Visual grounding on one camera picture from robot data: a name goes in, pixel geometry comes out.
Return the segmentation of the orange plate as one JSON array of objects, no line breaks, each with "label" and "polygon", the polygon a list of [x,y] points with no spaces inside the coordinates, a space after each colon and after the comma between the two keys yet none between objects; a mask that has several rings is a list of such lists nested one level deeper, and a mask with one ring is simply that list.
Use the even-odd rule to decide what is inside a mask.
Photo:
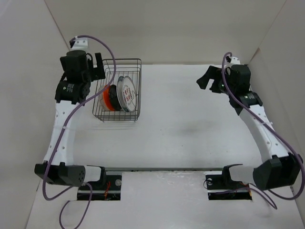
[{"label": "orange plate", "polygon": [[113,106],[111,105],[111,102],[110,102],[110,99],[109,99],[109,90],[110,90],[110,87],[107,87],[104,92],[103,92],[103,100],[104,100],[104,103],[107,107],[107,109],[109,111],[113,111]]}]

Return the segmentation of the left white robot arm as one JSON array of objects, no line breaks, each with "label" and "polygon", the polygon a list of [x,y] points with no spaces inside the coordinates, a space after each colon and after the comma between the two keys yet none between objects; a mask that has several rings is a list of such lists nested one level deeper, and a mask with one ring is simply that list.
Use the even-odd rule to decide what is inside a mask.
[{"label": "left white robot arm", "polygon": [[80,187],[90,182],[95,189],[105,187],[105,169],[97,166],[76,165],[73,146],[77,124],[90,93],[93,81],[105,78],[102,55],[92,57],[82,50],[74,50],[60,58],[63,75],[55,92],[55,120],[51,141],[41,164],[34,172],[45,183]]}]

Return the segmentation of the black plate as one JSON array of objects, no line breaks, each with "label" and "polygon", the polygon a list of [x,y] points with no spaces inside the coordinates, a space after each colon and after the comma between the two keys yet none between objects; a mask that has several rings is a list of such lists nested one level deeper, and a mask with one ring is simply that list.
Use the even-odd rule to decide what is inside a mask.
[{"label": "black plate", "polygon": [[109,87],[108,95],[109,95],[109,100],[110,100],[110,103],[111,103],[113,109],[115,111],[120,111],[121,110],[121,105],[120,105],[119,100],[118,100],[117,86],[116,85],[113,84]]}]

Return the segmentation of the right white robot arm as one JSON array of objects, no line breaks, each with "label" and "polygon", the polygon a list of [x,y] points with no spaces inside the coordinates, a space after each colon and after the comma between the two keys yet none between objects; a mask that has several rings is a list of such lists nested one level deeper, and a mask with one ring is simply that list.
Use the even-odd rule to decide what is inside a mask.
[{"label": "right white robot arm", "polygon": [[233,164],[225,166],[220,176],[221,184],[231,188],[237,182],[254,183],[260,190],[291,186],[301,170],[301,157],[287,149],[282,140],[273,134],[259,95],[250,90],[251,72],[246,65],[234,64],[223,71],[209,66],[196,82],[205,89],[210,80],[213,93],[224,93],[230,105],[248,127],[261,154],[258,167]]}]

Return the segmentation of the white plate dark patterned rim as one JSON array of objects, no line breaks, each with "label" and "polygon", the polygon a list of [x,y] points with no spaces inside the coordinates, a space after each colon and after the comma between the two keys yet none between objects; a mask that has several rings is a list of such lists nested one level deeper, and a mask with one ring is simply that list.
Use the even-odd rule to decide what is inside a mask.
[{"label": "white plate dark patterned rim", "polygon": [[119,76],[118,81],[117,81],[117,97],[118,97],[118,101],[119,104],[122,108],[123,111],[128,112],[128,109],[126,107],[126,104],[124,103],[124,99],[123,99],[123,90],[122,90],[122,83],[123,83],[123,76]]}]

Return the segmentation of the white plate red characters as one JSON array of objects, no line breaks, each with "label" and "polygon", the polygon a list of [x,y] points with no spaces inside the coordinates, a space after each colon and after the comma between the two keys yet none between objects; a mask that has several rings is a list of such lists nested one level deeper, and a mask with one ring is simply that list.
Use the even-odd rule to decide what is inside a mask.
[{"label": "white plate red characters", "polygon": [[136,88],[129,76],[124,76],[122,83],[123,99],[128,112],[134,112],[137,106]]}]

